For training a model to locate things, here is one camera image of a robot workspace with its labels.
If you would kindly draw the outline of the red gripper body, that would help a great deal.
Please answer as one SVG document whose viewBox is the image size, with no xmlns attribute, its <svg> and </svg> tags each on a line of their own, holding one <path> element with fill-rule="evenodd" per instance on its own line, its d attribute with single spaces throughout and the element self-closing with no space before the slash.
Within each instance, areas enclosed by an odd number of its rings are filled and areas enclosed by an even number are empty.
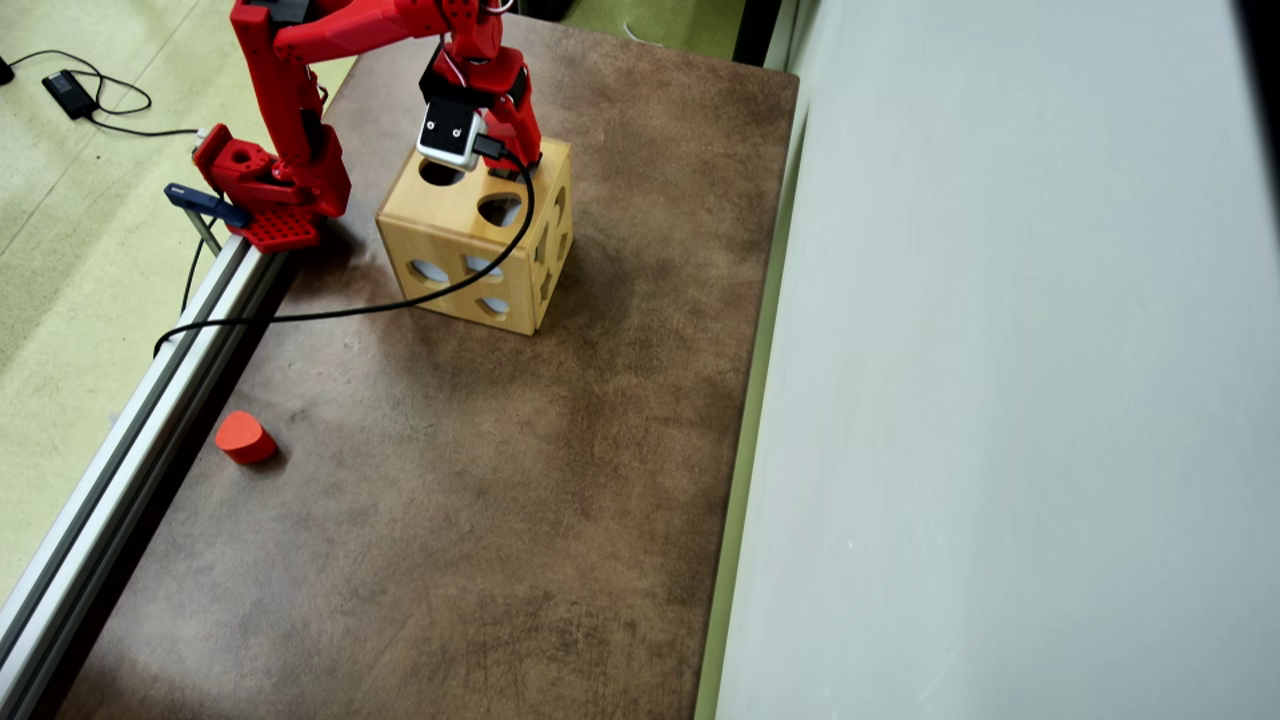
<svg viewBox="0 0 1280 720">
<path fill-rule="evenodd" d="M 531 110 L 531 78 L 524 54 L 499 47 L 490 59 L 477 61 L 462 56 L 453 42 L 440 41 L 419 79 L 424 105 L 438 99 L 495 111 Z"/>
</svg>

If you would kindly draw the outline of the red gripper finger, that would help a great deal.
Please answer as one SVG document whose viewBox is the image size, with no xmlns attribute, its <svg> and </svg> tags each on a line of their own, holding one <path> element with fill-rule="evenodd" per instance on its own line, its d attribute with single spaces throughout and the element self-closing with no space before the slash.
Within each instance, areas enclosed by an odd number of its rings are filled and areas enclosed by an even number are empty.
<svg viewBox="0 0 1280 720">
<path fill-rule="evenodd" d="M 541 160 L 541 132 L 530 96 L 518 101 L 509 95 L 497 97 L 488 110 L 488 135 L 499 140 L 531 177 L 536 174 Z"/>
</svg>

